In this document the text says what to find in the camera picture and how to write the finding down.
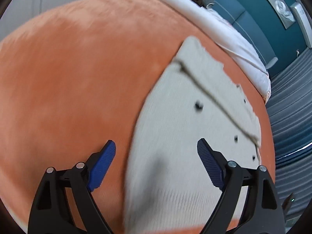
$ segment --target white object on headboard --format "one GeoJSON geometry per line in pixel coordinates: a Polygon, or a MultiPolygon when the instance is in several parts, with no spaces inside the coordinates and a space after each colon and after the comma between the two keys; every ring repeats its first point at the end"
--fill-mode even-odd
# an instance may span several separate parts
{"type": "Polygon", "coordinates": [[[291,5],[291,9],[297,19],[297,22],[301,28],[303,37],[305,38],[305,43],[307,44],[308,48],[311,48],[312,46],[312,29],[311,25],[309,23],[309,20],[307,18],[307,15],[305,14],[305,11],[300,3],[295,2],[293,5],[291,5]]]}

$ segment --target orange blanket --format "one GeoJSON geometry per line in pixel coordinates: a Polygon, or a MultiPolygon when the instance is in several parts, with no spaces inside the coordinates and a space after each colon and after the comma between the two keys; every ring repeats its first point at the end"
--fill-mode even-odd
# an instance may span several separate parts
{"type": "Polygon", "coordinates": [[[47,167],[71,168],[111,139],[116,157],[93,197],[112,230],[123,233],[124,174],[136,119],[190,35],[241,84],[259,117],[262,162],[274,179],[263,100],[209,37],[158,0],[80,0],[30,20],[0,43],[0,198],[21,225],[47,167]]]}

